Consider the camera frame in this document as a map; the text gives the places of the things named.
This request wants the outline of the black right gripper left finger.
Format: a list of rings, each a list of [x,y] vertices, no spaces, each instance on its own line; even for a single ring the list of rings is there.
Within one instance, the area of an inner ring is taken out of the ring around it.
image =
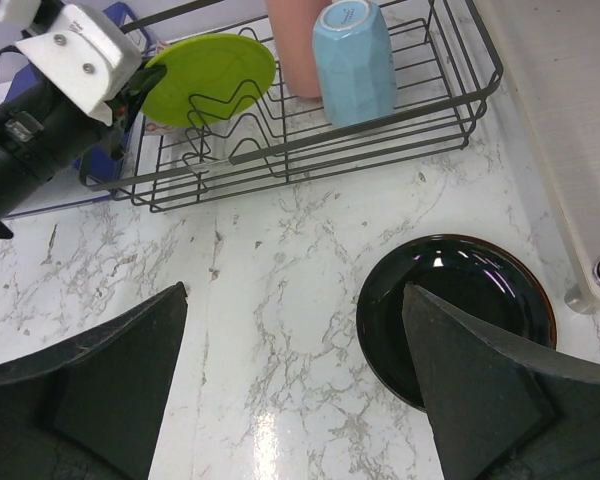
[[[176,283],[0,364],[0,479],[146,479],[187,317]]]

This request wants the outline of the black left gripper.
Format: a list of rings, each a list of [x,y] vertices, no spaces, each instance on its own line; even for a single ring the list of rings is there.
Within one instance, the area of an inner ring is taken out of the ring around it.
[[[113,100],[107,126],[85,115],[47,80],[0,105],[0,235],[2,219],[58,172],[102,142],[117,144],[135,120],[143,94]]]

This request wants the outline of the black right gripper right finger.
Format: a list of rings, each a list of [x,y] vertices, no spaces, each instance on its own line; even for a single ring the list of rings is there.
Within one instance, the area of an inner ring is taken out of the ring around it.
[[[403,319],[447,479],[600,479],[600,364],[404,290]]]

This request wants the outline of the black plate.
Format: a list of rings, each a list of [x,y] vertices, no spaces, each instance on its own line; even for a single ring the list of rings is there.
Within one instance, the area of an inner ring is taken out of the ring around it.
[[[487,323],[540,346],[557,346],[556,316],[537,277],[513,254],[486,240],[428,235],[386,254],[365,279],[356,305],[361,351],[394,396],[424,410],[403,319],[404,290],[417,287],[452,325]]]

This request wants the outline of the green plate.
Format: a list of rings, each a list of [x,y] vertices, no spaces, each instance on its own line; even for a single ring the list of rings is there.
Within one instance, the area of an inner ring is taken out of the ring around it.
[[[165,76],[147,95],[142,112],[174,127],[201,127],[248,109],[272,86],[274,56],[260,42],[237,34],[203,34],[154,55],[149,68]]]

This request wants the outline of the light blue cup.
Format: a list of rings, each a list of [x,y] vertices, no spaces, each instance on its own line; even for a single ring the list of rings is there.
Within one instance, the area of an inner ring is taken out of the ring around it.
[[[337,1],[315,22],[312,46],[327,120],[341,128],[394,112],[396,73],[380,7]]]

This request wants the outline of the blue patterned bowl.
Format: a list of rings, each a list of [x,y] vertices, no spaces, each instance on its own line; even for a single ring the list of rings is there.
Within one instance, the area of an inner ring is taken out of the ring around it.
[[[174,126],[148,120],[145,123],[144,132],[148,136],[163,136],[175,130]]]

